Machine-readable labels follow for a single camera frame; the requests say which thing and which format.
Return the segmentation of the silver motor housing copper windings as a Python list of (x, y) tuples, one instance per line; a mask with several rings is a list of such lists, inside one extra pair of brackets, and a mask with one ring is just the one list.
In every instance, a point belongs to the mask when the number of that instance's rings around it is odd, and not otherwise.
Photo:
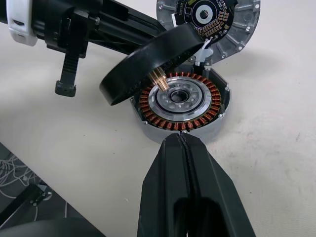
[(144, 134), (157, 143), (180, 132), (212, 141), (229, 108), (228, 82), (212, 68), (187, 64), (166, 75), (167, 92), (150, 85), (130, 98)]

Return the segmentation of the black table frame bar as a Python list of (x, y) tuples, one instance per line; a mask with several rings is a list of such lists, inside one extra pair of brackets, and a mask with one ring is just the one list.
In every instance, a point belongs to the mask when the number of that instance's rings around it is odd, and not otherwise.
[(18, 212), (26, 212), (38, 205), (49, 195), (52, 189), (46, 183), (28, 185), (11, 203), (0, 212), (0, 229), (11, 227), (20, 219)]

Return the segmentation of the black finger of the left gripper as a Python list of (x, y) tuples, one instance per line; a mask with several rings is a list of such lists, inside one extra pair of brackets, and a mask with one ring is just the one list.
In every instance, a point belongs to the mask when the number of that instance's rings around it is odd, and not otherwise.
[(148, 27), (140, 24), (90, 26), (88, 41), (123, 54), (130, 54), (148, 41)]
[(112, 37), (127, 41), (149, 41), (166, 29), (162, 24), (115, 0), (103, 0), (98, 29)]

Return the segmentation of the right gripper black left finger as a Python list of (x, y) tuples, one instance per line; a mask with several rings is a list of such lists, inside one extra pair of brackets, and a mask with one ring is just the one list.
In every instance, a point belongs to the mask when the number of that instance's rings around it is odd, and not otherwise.
[(161, 144), (142, 184), (138, 237), (198, 237), (191, 147), (188, 133)]

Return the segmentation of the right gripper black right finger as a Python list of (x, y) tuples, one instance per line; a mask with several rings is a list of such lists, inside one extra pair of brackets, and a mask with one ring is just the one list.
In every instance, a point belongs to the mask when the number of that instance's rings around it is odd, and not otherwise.
[(228, 174), (197, 137), (182, 135), (190, 183), (189, 237), (256, 237)]

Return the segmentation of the silver lid with circuit board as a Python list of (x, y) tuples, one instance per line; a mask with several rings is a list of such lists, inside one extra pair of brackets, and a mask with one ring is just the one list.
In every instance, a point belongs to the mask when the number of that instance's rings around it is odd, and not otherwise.
[(204, 45), (191, 59), (209, 67), (245, 48), (260, 7), (261, 0), (157, 0), (157, 19), (167, 30), (192, 24)]

